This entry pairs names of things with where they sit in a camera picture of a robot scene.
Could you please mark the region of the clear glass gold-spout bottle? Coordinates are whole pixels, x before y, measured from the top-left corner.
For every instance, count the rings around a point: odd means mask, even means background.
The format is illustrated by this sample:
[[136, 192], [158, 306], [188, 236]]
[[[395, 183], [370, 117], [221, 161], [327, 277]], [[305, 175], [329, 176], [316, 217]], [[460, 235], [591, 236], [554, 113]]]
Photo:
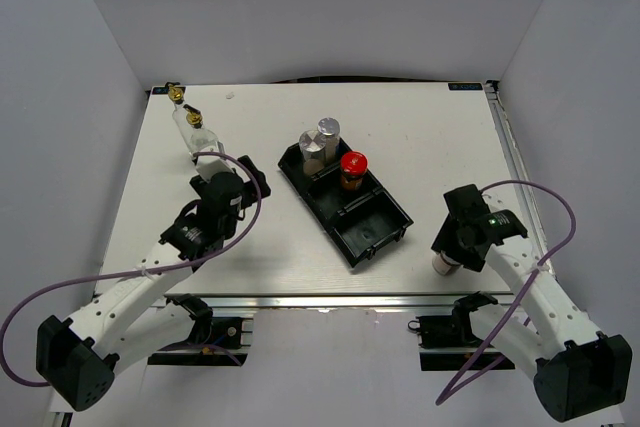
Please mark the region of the clear glass gold-spout bottle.
[[187, 146], [187, 148], [189, 148], [189, 143], [191, 140], [191, 126], [187, 122], [187, 110], [184, 108], [184, 89], [174, 83], [168, 83], [167, 88], [167, 95], [174, 106], [172, 118], [180, 132], [185, 145]]

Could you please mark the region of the red-lid sauce jar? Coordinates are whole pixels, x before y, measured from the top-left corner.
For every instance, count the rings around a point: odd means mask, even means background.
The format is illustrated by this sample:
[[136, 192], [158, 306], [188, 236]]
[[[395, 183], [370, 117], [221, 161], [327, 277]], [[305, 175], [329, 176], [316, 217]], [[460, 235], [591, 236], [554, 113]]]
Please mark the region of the red-lid sauce jar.
[[368, 172], [367, 157], [358, 151], [349, 151], [340, 159], [340, 184], [346, 191], [357, 191]]

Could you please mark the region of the silver-lid white seasoning bottle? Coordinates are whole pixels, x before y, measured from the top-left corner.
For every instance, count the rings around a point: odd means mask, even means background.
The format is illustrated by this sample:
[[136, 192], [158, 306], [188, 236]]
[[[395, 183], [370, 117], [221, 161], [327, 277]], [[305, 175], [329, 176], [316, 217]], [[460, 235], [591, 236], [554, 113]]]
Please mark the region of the silver-lid white seasoning bottle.
[[312, 176], [325, 168], [326, 137], [318, 130], [307, 130], [300, 135], [298, 142], [302, 155], [302, 170], [306, 176]]

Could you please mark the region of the white-label lid spice jar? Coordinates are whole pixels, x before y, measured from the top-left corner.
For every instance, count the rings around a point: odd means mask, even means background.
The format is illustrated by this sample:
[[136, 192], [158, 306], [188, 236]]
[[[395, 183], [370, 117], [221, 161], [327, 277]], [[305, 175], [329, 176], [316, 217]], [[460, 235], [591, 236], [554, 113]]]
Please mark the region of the white-label lid spice jar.
[[436, 253], [432, 259], [432, 267], [441, 276], [453, 275], [461, 264], [446, 256], [444, 253]]

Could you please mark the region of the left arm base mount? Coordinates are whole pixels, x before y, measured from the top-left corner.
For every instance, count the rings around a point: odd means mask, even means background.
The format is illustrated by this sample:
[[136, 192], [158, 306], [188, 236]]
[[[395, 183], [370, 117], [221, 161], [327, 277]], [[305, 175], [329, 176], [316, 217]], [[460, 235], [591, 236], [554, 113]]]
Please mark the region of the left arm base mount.
[[183, 296], [166, 306], [186, 308], [199, 316], [186, 340], [163, 347], [147, 359], [149, 366], [242, 367], [248, 357], [253, 333], [252, 320], [218, 315], [201, 299]]

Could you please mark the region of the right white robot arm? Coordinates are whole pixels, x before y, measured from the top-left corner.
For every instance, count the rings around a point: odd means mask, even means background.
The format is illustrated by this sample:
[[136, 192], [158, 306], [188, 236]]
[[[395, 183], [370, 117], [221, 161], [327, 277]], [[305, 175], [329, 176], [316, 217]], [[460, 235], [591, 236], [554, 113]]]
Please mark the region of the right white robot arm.
[[556, 251], [537, 256], [519, 218], [488, 203], [474, 184], [445, 193], [444, 201], [447, 215], [432, 244], [442, 265], [474, 272], [489, 266], [514, 299], [503, 308], [477, 292], [455, 302], [452, 335], [476, 350], [436, 402], [468, 385], [466, 372], [493, 347], [532, 381], [540, 404], [558, 422], [623, 403], [632, 348], [623, 336], [606, 335], [562, 289], [547, 265]]

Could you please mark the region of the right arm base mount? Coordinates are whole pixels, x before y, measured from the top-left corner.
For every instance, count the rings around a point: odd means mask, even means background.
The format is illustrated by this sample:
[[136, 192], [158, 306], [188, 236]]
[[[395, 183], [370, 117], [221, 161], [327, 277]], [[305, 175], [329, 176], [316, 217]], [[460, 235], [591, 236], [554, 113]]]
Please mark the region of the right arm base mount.
[[454, 373], [471, 358], [481, 341], [463, 333], [462, 321], [454, 313], [462, 294], [418, 297], [409, 308], [413, 313], [407, 330], [418, 342], [422, 372]]

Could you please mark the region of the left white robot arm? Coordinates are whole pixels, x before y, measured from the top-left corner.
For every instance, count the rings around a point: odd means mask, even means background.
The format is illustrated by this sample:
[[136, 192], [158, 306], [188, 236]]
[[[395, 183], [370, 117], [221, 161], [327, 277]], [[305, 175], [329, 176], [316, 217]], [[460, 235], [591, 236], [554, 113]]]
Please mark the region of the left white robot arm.
[[118, 374], [171, 344], [199, 346], [211, 334], [212, 311], [184, 294], [156, 317], [146, 311], [166, 292], [242, 238], [238, 222], [271, 193], [249, 156], [212, 175], [190, 181], [198, 197], [138, 265], [107, 291], [65, 319], [54, 315], [37, 330], [36, 370], [75, 411], [95, 405]]

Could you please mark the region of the glass bottle with dark sauce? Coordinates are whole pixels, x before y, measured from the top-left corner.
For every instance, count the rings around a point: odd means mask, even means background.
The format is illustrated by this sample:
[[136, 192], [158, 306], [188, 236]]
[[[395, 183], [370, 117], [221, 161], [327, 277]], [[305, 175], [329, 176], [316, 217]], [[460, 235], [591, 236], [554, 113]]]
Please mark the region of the glass bottle with dark sauce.
[[186, 121], [186, 144], [195, 161], [199, 152], [222, 153], [218, 136], [204, 125], [202, 113], [189, 104], [184, 106]]

